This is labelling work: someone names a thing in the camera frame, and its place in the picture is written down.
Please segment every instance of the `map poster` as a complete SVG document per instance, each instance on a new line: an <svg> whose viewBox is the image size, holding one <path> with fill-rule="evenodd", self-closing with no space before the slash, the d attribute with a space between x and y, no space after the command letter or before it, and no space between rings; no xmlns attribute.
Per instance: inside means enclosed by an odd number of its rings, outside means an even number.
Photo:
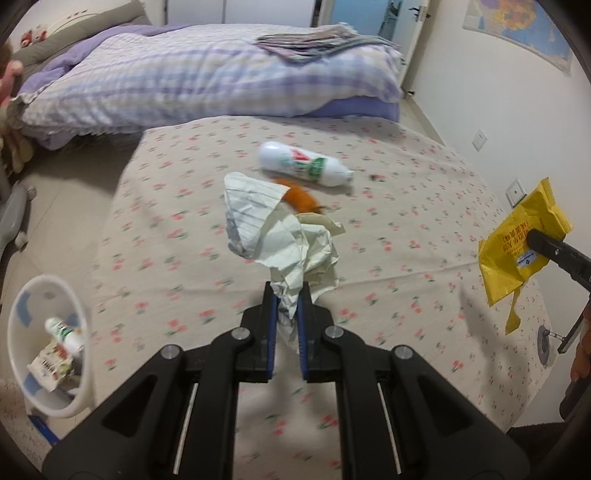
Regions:
<svg viewBox="0 0 591 480"><path fill-rule="evenodd" d="M526 48L570 76L573 52L535 0L470 0L464 28Z"/></svg>

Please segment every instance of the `snack wrapper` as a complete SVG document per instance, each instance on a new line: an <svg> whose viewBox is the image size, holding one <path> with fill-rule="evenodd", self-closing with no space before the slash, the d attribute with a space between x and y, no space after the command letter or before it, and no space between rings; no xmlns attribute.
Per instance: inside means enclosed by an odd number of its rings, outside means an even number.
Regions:
<svg viewBox="0 0 591 480"><path fill-rule="evenodd" d="M549 179L542 180L509 216L478 245L482 280L489 306L515 292L505 334L519 328L515 304L523 284L545 267L549 260L527 246L525 238L538 229L556 240L564 240L573 226L556 205Z"/></svg>
<svg viewBox="0 0 591 480"><path fill-rule="evenodd" d="M53 392L72 370L72 361L73 357L52 340L27 368L37 383Z"/></svg>

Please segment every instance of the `door handle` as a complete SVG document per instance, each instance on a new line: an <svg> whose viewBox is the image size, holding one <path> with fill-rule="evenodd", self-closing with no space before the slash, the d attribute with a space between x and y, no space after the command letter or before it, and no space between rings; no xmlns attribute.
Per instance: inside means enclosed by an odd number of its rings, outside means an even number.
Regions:
<svg viewBox="0 0 591 480"><path fill-rule="evenodd" d="M421 11L423 10L423 7L421 8L417 8L417 7L412 7L409 8L410 11L415 11L416 13L414 14L415 17L417 17L417 22L418 22L418 16L421 14ZM426 14L425 18L431 18L430 14Z"/></svg>

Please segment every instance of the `folded towel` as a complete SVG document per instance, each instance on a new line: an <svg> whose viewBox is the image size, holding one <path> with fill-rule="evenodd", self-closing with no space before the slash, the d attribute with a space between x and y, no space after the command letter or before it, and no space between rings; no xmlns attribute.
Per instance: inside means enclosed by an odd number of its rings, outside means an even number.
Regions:
<svg viewBox="0 0 591 480"><path fill-rule="evenodd" d="M359 35L347 24L330 25L306 34L263 35L255 45L270 51L292 63L308 63L324 56L363 45L394 44L384 38Z"/></svg>

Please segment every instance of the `white trash bin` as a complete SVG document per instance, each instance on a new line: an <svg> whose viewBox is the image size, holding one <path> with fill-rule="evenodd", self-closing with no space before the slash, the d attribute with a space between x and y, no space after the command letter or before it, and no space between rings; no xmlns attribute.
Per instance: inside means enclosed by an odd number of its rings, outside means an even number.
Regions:
<svg viewBox="0 0 591 480"><path fill-rule="evenodd" d="M45 331L45 320L50 317L59 317L70 326L82 328L85 351L80 387L73 398L59 388L48 392L27 369L27 365L52 340ZM50 417L64 419L92 405L88 338L88 325L82 305L61 278L39 275L19 292L8 318L8 355L18 385L37 410Z"/></svg>

